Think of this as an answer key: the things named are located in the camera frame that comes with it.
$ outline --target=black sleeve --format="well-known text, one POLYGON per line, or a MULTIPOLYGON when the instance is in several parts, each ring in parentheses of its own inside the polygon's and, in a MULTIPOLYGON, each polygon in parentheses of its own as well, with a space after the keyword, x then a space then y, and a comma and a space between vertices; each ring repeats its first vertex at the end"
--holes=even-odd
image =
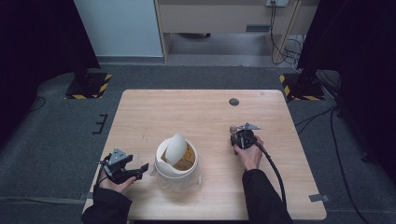
POLYGON ((244 172, 242 182, 250 223, 293 223, 285 205, 263 171, 254 169, 244 172))
POLYGON ((93 197, 93 206, 82 214, 84 224, 125 224, 132 201, 122 194, 98 188, 93 197))

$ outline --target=person's right hand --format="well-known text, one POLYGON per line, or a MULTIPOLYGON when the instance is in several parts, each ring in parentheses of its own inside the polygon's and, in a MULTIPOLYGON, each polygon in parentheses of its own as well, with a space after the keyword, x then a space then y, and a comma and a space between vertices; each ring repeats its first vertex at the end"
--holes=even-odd
MULTIPOLYGON (((262 140, 259 136, 256 136, 257 142, 262 145, 262 140)), ((238 145, 233 146, 233 150, 235 150, 239 158, 241 159, 242 164, 245 166, 247 171, 252 169, 259 169, 260 160, 262 159, 262 151, 256 145, 253 145, 247 149, 242 149, 238 145)))

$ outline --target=person's left hand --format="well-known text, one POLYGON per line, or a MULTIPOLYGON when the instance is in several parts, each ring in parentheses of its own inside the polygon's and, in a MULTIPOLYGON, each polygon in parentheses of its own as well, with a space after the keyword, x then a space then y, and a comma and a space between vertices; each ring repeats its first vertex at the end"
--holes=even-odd
POLYGON ((118 185, 118 184, 113 183, 113 181, 111 181, 107 177, 105 171, 102 171, 102 173, 100 175, 100 180, 103 180, 103 181, 100 182, 99 188, 112 189, 112 190, 122 194, 129 186, 131 186, 136 181, 136 177, 133 176, 133 177, 127 179, 122 184, 118 185))

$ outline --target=yellow and black tape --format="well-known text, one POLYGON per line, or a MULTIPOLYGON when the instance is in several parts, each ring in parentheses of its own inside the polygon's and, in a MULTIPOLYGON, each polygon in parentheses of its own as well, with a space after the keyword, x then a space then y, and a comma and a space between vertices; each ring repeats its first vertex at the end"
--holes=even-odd
POLYGON ((105 90, 107 88, 108 82, 110 81, 111 75, 106 74, 105 78, 102 81, 102 84, 98 88, 96 92, 93 92, 91 94, 85 94, 85 93, 80 93, 80 92, 75 92, 72 94, 66 94, 64 97, 65 99, 94 99, 94 98, 102 98, 103 94, 105 93, 105 90))
POLYGON ((303 96, 296 97, 292 94, 285 77, 282 75, 279 77, 279 79, 280 79, 280 82, 282 83, 283 90, 285 91, 285 95, 288 100, 310 100, 310 101, 324 100, 324 97, 317 97, 317 96, 310 96, 310 95, 303 95, 303 96))

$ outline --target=table top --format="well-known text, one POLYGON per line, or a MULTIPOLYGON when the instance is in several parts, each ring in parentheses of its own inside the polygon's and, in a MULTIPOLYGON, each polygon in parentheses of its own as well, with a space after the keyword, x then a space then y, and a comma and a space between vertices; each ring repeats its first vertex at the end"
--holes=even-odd
MULTIPOLYGON (((101 159, 114 147, 134 155, 127 169, 149 163, 143 179, 127 189, 133 220, 246 220, 244 167, 230 144, 230 126, 252 123, 282 176, 293 219, 323 219, 322 202, 309 195, 318 188, 281 91, 128 90, 121 97, 101 159), (230 105, 235 98, 239 105, 230 105), (153 171, 160 143, 182 133, 198 151, 202 185, 191 192, 161 189, 153 171)), ((280 195, 278 180, 265 157, 264 170, 280 195)), ((85 208, 92 205, 87 200, 85 208)))

